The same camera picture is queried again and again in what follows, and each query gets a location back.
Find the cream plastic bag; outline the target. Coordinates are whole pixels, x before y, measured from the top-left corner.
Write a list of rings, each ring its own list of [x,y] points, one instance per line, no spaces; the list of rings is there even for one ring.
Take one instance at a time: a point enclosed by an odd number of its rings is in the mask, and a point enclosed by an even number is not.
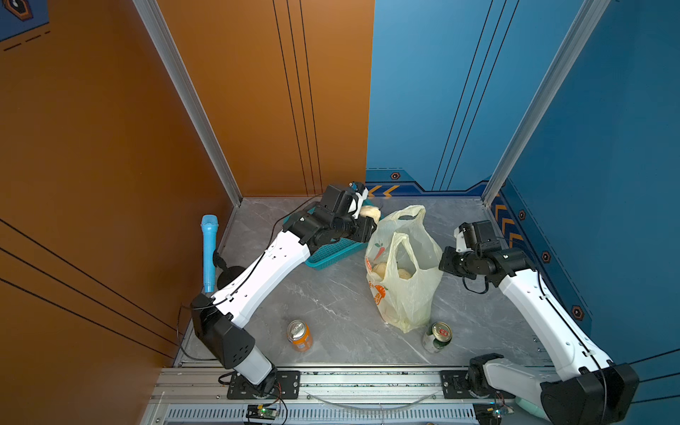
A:
[[[423,205],[409,205],[381,219],[364,256],[382,320],[403,333],[430,323],[432,301],[443,278],[443,250],[426,230],[425,216]]]

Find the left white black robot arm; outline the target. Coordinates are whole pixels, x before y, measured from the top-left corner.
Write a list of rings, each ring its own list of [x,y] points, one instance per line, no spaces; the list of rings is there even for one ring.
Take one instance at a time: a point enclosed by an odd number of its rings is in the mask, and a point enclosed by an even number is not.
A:
[[[285,214],[278,234],[249,267],[208,295],[191,302],[191,320],[197,338],[223,368],[237,372],[256,391],[267,395],[276,386],[276,367],[257,347],[245,327],[268,295],[299,265],[324,246],[342,239],[366,243],[377,229],[377,219],[366,212],[369,189],[353,182],[347,187],[329,185],[316,201],[309,198]]]

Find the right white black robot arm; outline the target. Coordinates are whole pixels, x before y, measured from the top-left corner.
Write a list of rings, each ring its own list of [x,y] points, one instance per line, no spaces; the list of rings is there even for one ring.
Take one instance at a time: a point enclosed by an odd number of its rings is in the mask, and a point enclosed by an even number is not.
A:
[[[507,297],[545,347],[554,371],[543,373],[497,353],[469,362],[466,389],[480,398],[500,391],[536,407],[553,424],[612,424],[624,420],[639,387],[628,364],[617,365],[555,299],[519,248],[505,249],[490,221],[464,222],[439,263],[462,281],[479,276]]]

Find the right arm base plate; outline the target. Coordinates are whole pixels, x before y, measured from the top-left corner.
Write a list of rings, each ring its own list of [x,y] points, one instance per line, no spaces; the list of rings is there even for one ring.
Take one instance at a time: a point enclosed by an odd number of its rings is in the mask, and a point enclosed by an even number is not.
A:
[[[515,395],[496,390],[488,384],[481,368],[445,369],[439,372],[444,397],[460,398],[497,398],[514,400]]]

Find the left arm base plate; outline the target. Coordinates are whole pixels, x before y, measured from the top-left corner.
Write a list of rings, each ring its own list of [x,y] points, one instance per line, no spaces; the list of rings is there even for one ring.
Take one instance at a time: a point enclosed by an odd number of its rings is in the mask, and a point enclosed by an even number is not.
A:
[[[227,398],[231,400],[269,400],[299,397],[301,373],[297,370],[274,369],[260,384],[252,384],[246,377],[236,374],[228,386]]]

